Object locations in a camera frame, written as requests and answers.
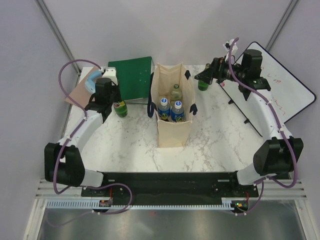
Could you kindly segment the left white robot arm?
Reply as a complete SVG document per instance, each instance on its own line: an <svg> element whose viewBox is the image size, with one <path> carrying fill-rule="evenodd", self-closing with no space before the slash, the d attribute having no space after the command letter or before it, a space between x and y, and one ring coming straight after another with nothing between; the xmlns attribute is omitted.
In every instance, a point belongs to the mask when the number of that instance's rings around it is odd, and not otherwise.
<svg viewBox="0 0 320 240"><path fill-rule="evenodd" d="M113 103L120 98L119 86L112 79L102 77L96 81L95 93L90 97L77 126L57 143L45 146L45 180L70 187L92 187L99 197L109 193L110 185L103 180L103 173L86 169L81 152L112 112Z"/></svg>

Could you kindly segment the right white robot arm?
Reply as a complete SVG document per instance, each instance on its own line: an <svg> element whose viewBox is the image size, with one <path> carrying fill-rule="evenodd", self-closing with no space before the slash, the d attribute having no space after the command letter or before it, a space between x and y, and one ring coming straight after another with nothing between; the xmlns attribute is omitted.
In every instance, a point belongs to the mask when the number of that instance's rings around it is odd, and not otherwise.
<svg viewBox="0 0 320 240"><path fill-rule="evenodd" d="M304 144L295 138L277 115L271 86L261 77L262 53L256 49L245 50L240 64L231 64L231 55L215 57L210 66L195 75L195 79L208 85L225 80L238 83L246 103L253 109L261 128L264 143L253 155L252 164L239 170L237 179L229 184L235 197L247 191L247 185L260 184L270 179L283 188L293 188L297 183L297 162Z"/></svg>

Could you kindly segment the green Perrier glass bottle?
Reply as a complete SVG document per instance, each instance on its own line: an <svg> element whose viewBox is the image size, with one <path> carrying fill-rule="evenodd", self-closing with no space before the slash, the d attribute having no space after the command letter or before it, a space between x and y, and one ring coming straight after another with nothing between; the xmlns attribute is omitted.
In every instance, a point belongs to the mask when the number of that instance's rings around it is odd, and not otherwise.
<svg viewBox="0 0 320 240"><path fill-rule="evenodd" d="M207 64L205 65L204 70L207 70L210 66L211 66L211 64L210 64L210 63L207 63ZM199 80L197 87L198 87L198 89L199 89L200 91L206 91L206 90L208 89L208 87L209 87L209 84L205 83L205 82L202 81L202 80Z"/></svg>

